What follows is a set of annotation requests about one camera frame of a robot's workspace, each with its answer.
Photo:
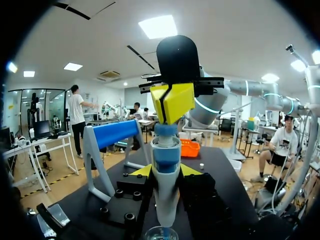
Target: man in black shorts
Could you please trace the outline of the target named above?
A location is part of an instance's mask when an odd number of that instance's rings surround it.
[[[263,151],[259,158],[259,175],[251,179],[253,183],[263,183],[264,182],[264,169],[266,161],[269,164],[274,164],[276,166],[283,166],[285,163],[284,171],[282,172],[281,179],[283,179],[287,173],[287,169],[291,165],[291,161],[297,153],[298,147],[298,137],[293,131],[293,120],[294,118],[290,115],[286,115],[284,118],[285,127],[279,128],[274,136],[272,137],[269,148],[270,150]]]

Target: clear plastic cup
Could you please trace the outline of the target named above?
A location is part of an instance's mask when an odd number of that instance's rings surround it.
[[[170,227],[155,226],[144,234],[144,240],[179,240],[178,234]]]

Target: yellow triangle piece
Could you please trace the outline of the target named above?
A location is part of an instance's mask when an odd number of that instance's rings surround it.
[[[183,176],[189,176],[191,174],[194,174],[194,175],[201,175],[202,174],[201,172],[196,171],[193,168],[188,167],[182,163],[180,164],[180,167],[182,169]]]
[[[182,169],[182,173],[183,173],[183,176],[189,176],[191,174],[194,174],[194,175],[201,175],[202,173],[199,172],[199,171],[196,171],[194,170],[193,168],[191,167],[188,167],[184,164],[180,164],[180,167]],[[145,166],[144,168],[141,168],[141,169],[138,169],[137,171],[134,171],[133,173],[130,173],[130,175],[138,175],[138,174],[141,174],[142,176],[149,176],[149,173],[150,173],[150,170],[151,170],[151,164]]]
[[[137,171],[134,171],[133,173],[130,173],[130,175],[136,176],[138,174],[141,174],[142,176],[149,177],[150,169],[151,169],[151,164],[145,166],[144,168],[138,169]]]

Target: black table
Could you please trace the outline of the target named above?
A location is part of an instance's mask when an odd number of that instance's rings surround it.
[[[145,146],[148,156],[150,157],[150,145],[146,144]],[[146,164],[141,149],[131,154],[129,161],[142,165]],[[197,171],[201,171],[199,164],[204,164],[204,170],[202,170],[202,172],[210,173],[215,179],[218,194],[225,204],[231,208],[232,221],[234,224],[246,225],[258,222],[255,209],[242,182],[220,148],[202,147],[198,157],[192,159],[182,158],[181,162]],[[133,168],[124,167],[123,162],[107,170],[114,187],[116,187],[117,179],[122,173],[132,173],[134,171],[135,169]],[[99,177],[94,179],[94,183],[99,190],[106,192],[102,187]],[[122,239],[124,234],[122,230],[99,221],[100,208],[106,204],[90,194],[87,185],[84,185],[57,203],[71,221],[89,233],[96,236],[98,235],[103,239]],[[159,226],[159,223],[156,215],[155,199],[151,198],[149,210],[145,215],[142,235],[154,226]],[[179,200],[177,206],[176,218],[172,228],[178,233],[179,239],[193,239],[188,216],[184,211],[181,200]]]
[[[246,131],[245,147],[244,147],[244,149],[240,149],[243,130]],[[249,141],[249,134],[259,134],[259,133],[260,132],[258,132],[258,131],[250,130],[250,129],[247,129],[247,128],[241,128],[240,142],[239,142],[238,150],[239,150],[239,153],[241,153],[245,158],[247,158],[247,159],[253,159],[254,158],[253,156],[249,156],[250,155],[250,149],[251,149],[251,146],[252,146],[252,140],[250,142],[248,142]],[[248,145],[249,145],[249,150],[248,150],[248,154],[246,155],[246,150],[247,150],[247,146]]]

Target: black cap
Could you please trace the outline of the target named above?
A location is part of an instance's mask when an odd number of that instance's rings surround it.
[[[285,115],[285,117],[284,117],[284,121],[287,121],[287,120],[291,120],[291,121],[293,121],[293,120],[294,120],[294,117],[293,117],[293,116],[291,116],[291,115]]]

